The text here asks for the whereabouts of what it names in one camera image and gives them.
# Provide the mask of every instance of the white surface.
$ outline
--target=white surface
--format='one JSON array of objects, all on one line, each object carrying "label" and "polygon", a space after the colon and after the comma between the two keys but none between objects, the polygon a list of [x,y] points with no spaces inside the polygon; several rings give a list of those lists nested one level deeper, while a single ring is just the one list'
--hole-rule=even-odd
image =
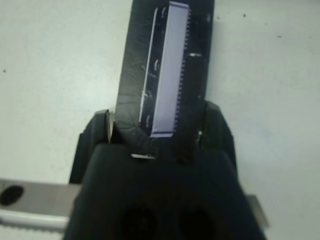
[{"label": "white surface", "polygon": [[[130,8],[0,0],[1,178],[68,181],[78,134],[94,111],[115,107]],[[231,127],[270,240],[319,239],[318,23],[318,0],[216,1],[207,99]],[[0,228],[6,240],[60,237]]]}]

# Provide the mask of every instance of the white table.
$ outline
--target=white table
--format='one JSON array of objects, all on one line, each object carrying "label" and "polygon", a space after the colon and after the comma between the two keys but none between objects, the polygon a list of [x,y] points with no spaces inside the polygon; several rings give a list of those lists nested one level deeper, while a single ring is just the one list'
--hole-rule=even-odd
[{"label": "white table", "polygon": [[[78,134],[114,109],[131,0],[0,0],[0,177],[67,183]],[[270,240],[318,240],[320,1],[217,0],[207,99],[235,137]],[[0,227],[0,239],[61,235]]]}]

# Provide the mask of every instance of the hole in black plastic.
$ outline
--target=hole in black plastic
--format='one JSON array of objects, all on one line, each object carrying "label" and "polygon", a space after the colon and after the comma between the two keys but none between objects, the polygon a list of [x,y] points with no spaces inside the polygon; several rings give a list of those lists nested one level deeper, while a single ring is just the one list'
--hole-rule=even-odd
[{"label": "hole in black plastic", "polygon": [[126,240],[151,240],[157,229],[157,217],[147,207],[132,207],[124,215],[121,223]]},{"label": "hole in black plastic", "polygon": [[24,188],[22,186],[10,186],[5,189],[0,195],[0,204],[3,206],[9,206],[16,203],[24,194]]},{"label": "hole in black plastic", "polygon": [[185,207],[180,214],[179,227],[186,240],[214,239],[214,222],[201,208]]}]

